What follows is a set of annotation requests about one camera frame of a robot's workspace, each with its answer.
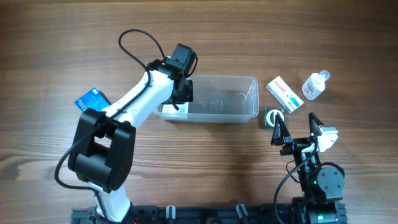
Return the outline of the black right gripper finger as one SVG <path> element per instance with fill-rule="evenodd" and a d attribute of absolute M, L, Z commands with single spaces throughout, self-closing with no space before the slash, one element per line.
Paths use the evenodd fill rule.
<path fill-rule="evenodd" d="M 275 124 L 272 133 L 271 144 L 275 146 L 290 144 L 292 142 L 292 138 L 280 114 L 276 115 L 274 121 Z"/>
<path fill-rule="evenodd" d="M 308 114 L 309 128 L 310 134 L 314 136 L 320 136 L 320 126 L 323 126 L 323 123 L 318 119 L 314 112 Z"/>

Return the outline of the white medicine box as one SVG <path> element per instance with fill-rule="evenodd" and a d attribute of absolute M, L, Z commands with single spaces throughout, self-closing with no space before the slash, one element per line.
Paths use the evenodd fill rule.
<path fill-rule="evenodd" d="M 176 113 L 186 114 L 186 113 L 188 113 L 188 107 L 189 107 L 189 102 L 186 102 L 184 104 L 177 104 L 178 109 L 176 109 L 176 107 L 174 107 L 174 105 L 167 104 L 167 105 L 163 105 L 162 112 L 163 113 L 172 113 L 172 114 L 176 114 Z"/>

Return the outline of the blue medicine box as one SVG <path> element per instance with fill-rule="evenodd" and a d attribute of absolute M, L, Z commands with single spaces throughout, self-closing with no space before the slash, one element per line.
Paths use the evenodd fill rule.
<path fill-rule="evenodd" d="M 90 91 L 77 99 L 75 101 L 75 105 L 82 112 L 84 112 L 88 108 L 96 111 L 102 111 L 106 107 L 110 106 L 111 103 L 103 96 L 103 94 L 97 88 L 92 88 Z"/>

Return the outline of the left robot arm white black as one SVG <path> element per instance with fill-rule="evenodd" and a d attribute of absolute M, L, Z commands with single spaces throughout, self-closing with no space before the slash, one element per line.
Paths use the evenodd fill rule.
<path fill-rule="evenodd" d="M 96 205 L 72 212 L 72 223 L 136 223 L 124 182 L 131 170 L 136 131 L 160 105 L 179 110 L 193 100 L 191 69 L 197 55 L 178 44 L 170 57 L 145 65 L 142 80 L 117 102 L 80 116 L 68 168 L 93 192 Z"/>

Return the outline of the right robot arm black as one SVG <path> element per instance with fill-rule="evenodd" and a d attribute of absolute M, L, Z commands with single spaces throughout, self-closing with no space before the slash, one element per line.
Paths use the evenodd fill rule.
<path fill-rule="evenodd" d="M 273 199 L 274 218 L 277 223 L 347 223 L 343 199 L 345 171 L 333 162 L 321 162 L 320 152 L 331 148 L 338 139 L 334 126 L 323 124 L 314 113 L 308 114 L 310 135 L 307 138 L 292 138 L 284 120 L 274 119 L 271 144 L 282 146 L 282 156 L 292 155 L 295 167 L 281 180 Z M 302 196 L 292 199 L 287 217 L 282 218 L 277 198 L 285 182 L 293 173 L 298 174 Z"/>

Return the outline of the clear plastic container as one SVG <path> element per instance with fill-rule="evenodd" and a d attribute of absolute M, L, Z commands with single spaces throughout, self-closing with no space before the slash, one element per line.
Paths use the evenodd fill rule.
<path fill-rule="evenodd" d="M 154 113 L 165 121 L 246 123 L 259 112 L 258 82 L 252 76 L 193 75 L 193 101 L 160 105 Z"/>

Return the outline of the green round tin box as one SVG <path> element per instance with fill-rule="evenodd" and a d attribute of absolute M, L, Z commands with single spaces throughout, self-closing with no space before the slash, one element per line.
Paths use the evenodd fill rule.
<path fill-rule="evenodd" d="M 265 108 L 264 109 L 264 127 L 265 129 L 274 129 L 275 118 L 279 114 L 284 120 L 284 109 Z"/>

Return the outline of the white Panadol box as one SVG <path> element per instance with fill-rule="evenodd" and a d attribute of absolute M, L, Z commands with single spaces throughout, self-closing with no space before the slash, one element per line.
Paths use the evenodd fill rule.
<path fill-rule="evenodd" d="M 266 88 L 290 114 L 303 105 L 303 101 L 281 77 L 273 79 L 267 84 Z"/>

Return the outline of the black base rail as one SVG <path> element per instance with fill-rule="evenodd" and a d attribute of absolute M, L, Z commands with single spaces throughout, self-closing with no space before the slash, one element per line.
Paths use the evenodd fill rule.
<path fill-rule="evenodd" d="M 291 204 L 278 205 L 279 218 L 284 223 L 347 223 L 348 217 L 344 204 L 338 204 L 336 210 L 309 208 L 300 213 L 300 209 Z M 246 207 L 243 204 L 234 207 L 156 207 L 133 206 L 123 223 L 277 223 L 271 204 Z"/>

